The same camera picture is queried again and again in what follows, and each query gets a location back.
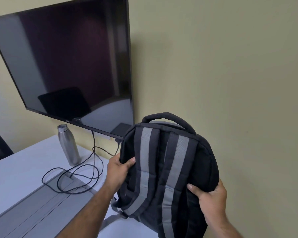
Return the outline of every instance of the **tv screen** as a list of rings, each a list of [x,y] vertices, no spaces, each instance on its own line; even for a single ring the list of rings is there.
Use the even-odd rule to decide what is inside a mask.
[[[28,110],[121,138],[134,124],[127,0],[0,16],[0,53]]]

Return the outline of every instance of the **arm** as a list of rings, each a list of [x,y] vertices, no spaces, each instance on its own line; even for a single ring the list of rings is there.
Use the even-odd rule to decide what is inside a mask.
[[[125,164],[119,162],[119,155],[112,157],[107,165],[104,185],[84,208],[58,234],[57,238],[95,238],[98,236],[110,201],[126,179],[128,169],[136,162],[135,157]]]
[[[187,188],[199,198],[205,220],[217,238],[242,238],[242,235],[228,221],[226,216],[227,191],[221,180],[212,192],[204,192],[188,184]]]

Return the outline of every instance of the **backpack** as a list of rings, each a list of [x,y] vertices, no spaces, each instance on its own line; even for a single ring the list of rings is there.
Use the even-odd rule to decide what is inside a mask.
[[[170,122],[153,121],[165,118]],[[119,189],[113,210],[101,229],[115,220],[134,218],[159,238],[202,237],[207,224],[199,199],[187,189],[215,189],[219,171],[209,143],[183,119],[171,113],[152,114],[131,127],[121,144],[120,162],[136,157]]]

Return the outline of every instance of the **stainless steel bottle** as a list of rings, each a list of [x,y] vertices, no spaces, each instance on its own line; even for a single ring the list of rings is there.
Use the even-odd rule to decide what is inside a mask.
[[[58,139],[63,148],[68,163],[71,166],[78,165],[82,161],[82,158],[79,156],[72,132],[67,127],[67,124],[60,124],[57,129]]]

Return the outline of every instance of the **black cable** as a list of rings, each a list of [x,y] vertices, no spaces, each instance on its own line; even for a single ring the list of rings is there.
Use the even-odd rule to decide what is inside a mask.
[[[100,149],[102,149],[103,151],[105,151],[106,153],[108,153],[109,155],[113,156],[113,155],[112,155],[111,153],[109,153],[107,150],[105,150],[105,149],[103,149],[103,148],[101,148],[101,147],[97,147],[97,146],[95,146],[95,136],[94,136],[94,132],[93,132],[93,131],[92,131],[92,135],[93,135],[93,140],[94,140],[94,147],[92,148],[92,153],[91,153],[91,155],[88,156],[87,159],[85,159],[85,160],[84,160],[83,162],[81,162],[80,164],[78,164],[78,165],[76,165],[76,166],[74,166],[74,167],[72,167],[72,168],[70,168],[70,169],[68,169],[68,170],[66,170],[66,169],[64,169],[64,168],[61,168],[61,167],[56,167],[56,168],[50,169],[50,170],[49,170],[48,172],[46,172],[45,175],[42,177],[42,180],[41,180],[42,183],[43,183],[44,185],[46,185],[47,187],[49,187],[50,189],[52,189],[54,192],[57,192],[57,193],[59,193],[59,194],[70,194],[70,195],[81,194],[81,193],[87,192],[87,191],[89,191],[90,189],[92,189],[92,188],[97,184],[97,182],[98,182],[98,180],[99,180],[99,177],[102,175],[102,173],[103,173],[103,171],[104,171],[104,163],[103,163],[102,159],[96,154],[96,151],[95,151],[96,148],[100,148]],[[118,149],[119,149],[119,143],[118,143],[118,147],[117,147],[117,150],[116,150],[116,152],[115,152],[115,155],[117,154]],[[88,160],[92,155],[94,155],[94,157],[93,157],[93,164],[84,164],[84,165],[81,165],[81,164],[83,164],[84,162],[86,162],[86,160]],[[98,168],[95,166],[95,155],[99,158],[99,160],[100,160],[101,163],[102,163],[102,172],[101,172],[101,173],[99,173]],[[85,176],[85,175],[81,175],[81,174],[76,174],[76,173],[75,173],[78,169],[80,169],[80,168],[82,168],[82,167],[84,167],[84,166],[92,166],[92,167],[93,167],[93,175],[92,175],[91,178],[90,178],[90,177],[87,177],[87,176]],[[52,170],[55,170],[55,169],[62,169],[62,170],[65,171],[64,173],[62,173],[62,174],[60,175],[60,177],[58,178],[58,180],[57,180],[57,182],[56,182],[56,186],[57,186],[57,188],[59,189],[59,191],[55,190],[54,188],[52,188],[50,185],[48,185],[47,183],[45,183],[45,182],[43,181],[44,177],[45,177],[49,172],[51,172]],[[95,169],[96,169],[96,171],[97,171],[97,173],[98,173],[98,175],[97,175],[96,177],[94,177]],[[83,177],[86,177],[86,178],[90,179],[90,181],[89,181],[88,183],[84,184],[84,185],[81,185],[81,186],[78,186],[78,187],[75,187],[75,188],[72,188],[72,189],[69,189],[69,190],[62,190],[61,187],[60,187],[60,185],[59,185],[59,181],[60,181],[61,177],[62,177],[63,175],[65,175],[66,173],[70,173],[70,174],[71,174],[71,175],[70,175],[70,178],[72,177],[72,175],[83,176]],[[92,180],[95,180],[95,179],[97,179],[97,180],[95,181],[95,183],[94,183],[91,187],[89,187],[88,189],[85,189],[84,191],[80,191],[80,192],[70,192],[70,191],[72,191],[72,190],[76,190],[76,189],[78,189],[78,188],[82,188],[82,187],[88,185],[89,183],[92,182]]]

